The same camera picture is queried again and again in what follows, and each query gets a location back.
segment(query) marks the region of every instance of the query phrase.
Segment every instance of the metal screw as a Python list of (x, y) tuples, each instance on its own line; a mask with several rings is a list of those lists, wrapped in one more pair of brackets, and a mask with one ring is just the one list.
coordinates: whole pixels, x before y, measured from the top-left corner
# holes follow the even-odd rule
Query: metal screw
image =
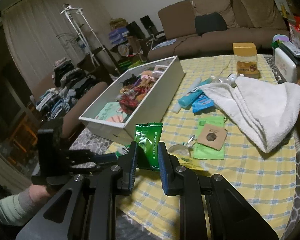
[(77, 175), (74, 175), (73, 179), (74, 179), (74, 181), (80, 181), (83, 179), (83, 176), (81, 174), (77, 174)]
[(220, 175), (220, 174), (214, 174), (214, 175), (213, 175), (213, 178), (214, 178), (214, 180), (216, 180), (216, 181), (220, 181), (220, 180), (223, 179), (223, 176)]
[(180, 165), (180, 166), (178, 166), (178, 167), (176, 168), (176, 170), (179, 171), (179, 172), (183, 172), (183, 171), (186, 170), (186, 167)]
[(113, 165), (110, 167), (111, 171), (118, 171), (120, 170), (120, 166), (119, 165)]

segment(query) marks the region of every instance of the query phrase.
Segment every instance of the yellow plaid tablecloth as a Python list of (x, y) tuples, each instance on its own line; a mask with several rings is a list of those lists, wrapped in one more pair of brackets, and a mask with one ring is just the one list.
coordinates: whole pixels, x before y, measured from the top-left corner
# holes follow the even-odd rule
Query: yellow plaid tablecloth
[[(219, 110), (209, 114), (194, 115), (192, 110), (178, 114), (171, 110), (177, 100), (197, 77), (202, 80), (211, 75), (226, 77), (236, 73), (233, 55), (182, 60), (186, 73), (162, 122), (161, 140), (167, 149), (186, 142), (195, 134), (197, 121), (206, 115), (223, 115)], [(276, 83), (269, 65), (258, 55), (260, 80)], [(225, 123), (228, 135), (225, 141), (224, 160), (200, 161), (208, 169), (208, 175), (222, 174), (260, 215), (277, 232), (284, 233), (293, 205), (296, 182), (296, 150), (294, 138), (280, 145), (273, 152), (263, 154), (242, 134), (231, 121)], [(120, 144), (112, 143), (108, 152), (114, 152)], [(160, 175), (154, 171), (137, 170), (133, 193), (119, 200), (118, 207), (150, 232), (164, 239), (178, 239), (179, 197), (164, 195)], [(210, 231), (206, 214), (207, 228)]]

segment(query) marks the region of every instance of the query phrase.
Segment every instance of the gray stone-patterned tablecloth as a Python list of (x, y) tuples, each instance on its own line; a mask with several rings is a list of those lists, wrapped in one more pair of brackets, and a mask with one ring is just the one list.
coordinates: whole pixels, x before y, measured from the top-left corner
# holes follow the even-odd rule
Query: gray stone-patterned tablecloth
[[(272, 55), (264, 55), (266, 61), (268, 62), (276, 81), (278, 84), (285, 82), (284, 77), (281, 75), (279, 70), (274, 64), (274, 57)], [(290, 214), (289, 222), (286, 226), (285, 233), (282, 239), (285, 239), (289, 233), (293, 230), (295, 225), (300, 220), (300, 140), (296, 130), (292, 131), (292, 135), (295, 138), (296, 151), (297, 151), (297, 175), (296, 175), (296, 191), (294, 196), (293, 208)], [(85, 128), (82, 133), (78, 136), (76, 141), (72, 144), (71, 149), (90, 149), (96, 154), (104, 154), (108, 149), (112, 141), (102, 138), (100, 136), (92, 134), (87, 128)], [(91, 167), (94, 163), (81, 164), (80, 167)], [(135, 222), (128, 215), (124, 214), (122, 211), (117, 212), (117, 239), (118, 240), (153, 240), (160, 239), (159, 237), (150, 233), (142, 225)]]

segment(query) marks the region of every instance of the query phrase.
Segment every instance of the remote control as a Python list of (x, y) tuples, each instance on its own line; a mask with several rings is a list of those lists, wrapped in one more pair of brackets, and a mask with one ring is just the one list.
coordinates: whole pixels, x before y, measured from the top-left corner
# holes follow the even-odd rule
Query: remote control
[(300, 49), (290, 41), (284, 41), (283, 44), (291, 51), (295, 57), (300, 57)]

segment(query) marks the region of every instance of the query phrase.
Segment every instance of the light green packet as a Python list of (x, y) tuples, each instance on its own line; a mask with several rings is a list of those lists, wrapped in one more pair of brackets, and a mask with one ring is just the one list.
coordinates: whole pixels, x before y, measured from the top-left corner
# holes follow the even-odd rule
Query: light green packet
[(163, 123), (136, 124), (134, 140), (143, 149), (138, 154), (138, 168), (159, 170), (158, 143), (160, 141)]
[[(205, 118), (200, 118), (198, 121), (198, 129), (196, 131), (196, 138), (200, 135), (204, 125), (212, 124), (218, 127), (224, 127), (224, 117), (223, 116), (209, 116)], [(193, 152), (191, 157), (200, 160), (223, 160), (225, 158), (223, 145), (220, 151), (212, 149), (208, 146), (202, 145), (200, 143), (195, 143), (193, 147)]]

